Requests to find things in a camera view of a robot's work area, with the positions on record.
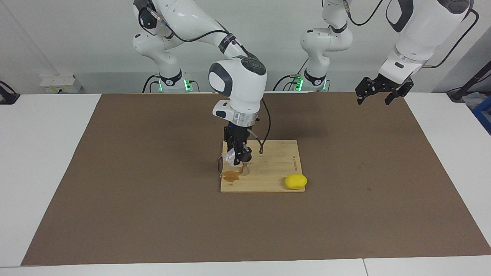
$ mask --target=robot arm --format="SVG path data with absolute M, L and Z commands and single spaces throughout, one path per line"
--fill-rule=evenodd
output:
M 379 92 L 390 92 L 385 103 L 404 97 L 413 87 L 411 76 L 432 57 L 455 31 L 471 8 L 471 0 L 391 1 L 387 20 L 399 39 L 374 79 L 365 77 L 356 87 L 358 104 Z
M 325 0 L 322 17 L 329 26 L 305 31 L 300 41 L 300 45 L 309 56 L 303 72 L 306 80 L 304 90 L 320 90 L 326 81 L 329 68 L 327 52 L 344 51 L 353 42 L 343 0 Z
M 134 39 L 135 48 L 155 61 L 166 80 L 174 83 L 182 77 L 177 60 L 166 50 L 183 42 L 214 45 L 228 58 L 209 70 L 211 87 L 229 98 L 215 105 L 213 115 L 229 121 L 224 139 L 235 151 L 234 164 L 249 162 L 251 149 L 246 143 L 266 86 L 265 66 L 194 0 L 135 0 L 134 11 L 144 29 Z

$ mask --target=lemon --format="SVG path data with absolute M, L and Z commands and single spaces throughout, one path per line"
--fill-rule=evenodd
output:
M 300 190 L 307 185 L 307 178 L 302 174 L 292 174 L 285 179 L 285 184 L 289 189 Z

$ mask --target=white table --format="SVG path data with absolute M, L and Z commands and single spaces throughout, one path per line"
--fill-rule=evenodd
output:
M 23 95 L 13 106 L 0 106 L 0 276 L 491 275 L 491 256 L 18 267 L 99 98 Z M 410 93 L 406 101 L 491 244 L 490 135 L 464 104 L 445 94 Z

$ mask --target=brown table surface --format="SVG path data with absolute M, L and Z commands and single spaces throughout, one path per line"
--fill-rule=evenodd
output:
M 223 194 L 221 96 L 103 95 L 22 265 L 491 254 L 405 101 L 384 97 L 266 95 L 306 192 Z

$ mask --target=green indicator light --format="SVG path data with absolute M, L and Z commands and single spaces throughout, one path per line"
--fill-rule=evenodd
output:
M 184 86 L 186 87 L 186 92 L 191 91 L 191 84 L 188 80 L 184 79 Z
M 295 90 L 302 91 L 302 86 L 303 86 L 303 79 L 298 78 L 297 84 L 295 85 Z

